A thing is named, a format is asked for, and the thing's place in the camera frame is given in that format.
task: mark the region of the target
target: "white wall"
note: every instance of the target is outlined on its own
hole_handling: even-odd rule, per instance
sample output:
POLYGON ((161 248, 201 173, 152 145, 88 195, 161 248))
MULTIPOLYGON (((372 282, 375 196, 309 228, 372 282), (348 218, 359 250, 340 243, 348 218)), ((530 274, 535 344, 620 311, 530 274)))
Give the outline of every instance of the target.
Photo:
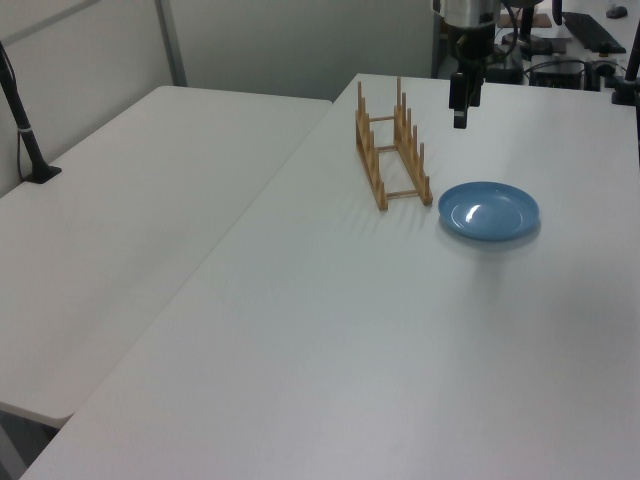
POLYGON ((334 100, 358 73, 428 77, 428 0, 167 0, 187 84, 334 100))
MULTIPOLYGON (((101 0, 5 48, 47 161, 171 84, 154 0, 101 0)), ((18 179, 16 126, 0 97, 2 196, 18 179)))

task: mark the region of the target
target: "floor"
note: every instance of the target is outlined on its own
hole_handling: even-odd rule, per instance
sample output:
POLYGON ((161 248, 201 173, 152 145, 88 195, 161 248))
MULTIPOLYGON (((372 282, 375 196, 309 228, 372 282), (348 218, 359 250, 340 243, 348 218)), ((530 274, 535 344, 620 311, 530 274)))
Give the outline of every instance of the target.
POLYGON ((57 430, 0 412, 0 480, 18 480, 57 430))

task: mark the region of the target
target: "blue plate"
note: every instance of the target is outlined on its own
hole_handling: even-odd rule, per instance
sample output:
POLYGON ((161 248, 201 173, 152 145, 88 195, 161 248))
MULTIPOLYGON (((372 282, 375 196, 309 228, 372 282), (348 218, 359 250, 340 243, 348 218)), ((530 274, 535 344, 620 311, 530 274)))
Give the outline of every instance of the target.
POLYGON ((453 231, 492 242, 526 235, 540 221, 538 204, 529 194, 494 182, 464 183, 447 190, 438 211, 453 231))

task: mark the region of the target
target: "table surface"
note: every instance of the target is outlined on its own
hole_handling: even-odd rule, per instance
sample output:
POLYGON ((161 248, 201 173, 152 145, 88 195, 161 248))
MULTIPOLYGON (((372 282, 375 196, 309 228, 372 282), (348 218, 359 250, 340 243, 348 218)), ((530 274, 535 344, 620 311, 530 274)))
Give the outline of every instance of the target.
POLYGON ((0 409, 61 426, 326 113, 162 87, 0 201, 0 409))
MULTIPOLYGON (((395 79, 356 80, 387 115, 395 79)), ((538 201, 491 244, 417 198, 378 211, 356 80, 25 480, 637 479, 633 109, 486 85, 454 130, 448 82, 404 79, 435 202, 475 180, 538 201)))

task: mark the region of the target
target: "black keyboard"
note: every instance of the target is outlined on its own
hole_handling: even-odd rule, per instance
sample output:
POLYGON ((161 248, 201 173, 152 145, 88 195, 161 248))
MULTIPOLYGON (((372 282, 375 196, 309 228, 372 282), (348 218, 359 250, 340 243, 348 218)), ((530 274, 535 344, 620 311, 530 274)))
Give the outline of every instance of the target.
POLYGON ((591 15, 564 12, 562 16, 564 17, 564 24, 573 36, 580 40, 584 48, 588 48, 592 52, 599 52, 603 45, 608 43, 610 47, 609 53, 627 53, 627 50, 591 15))

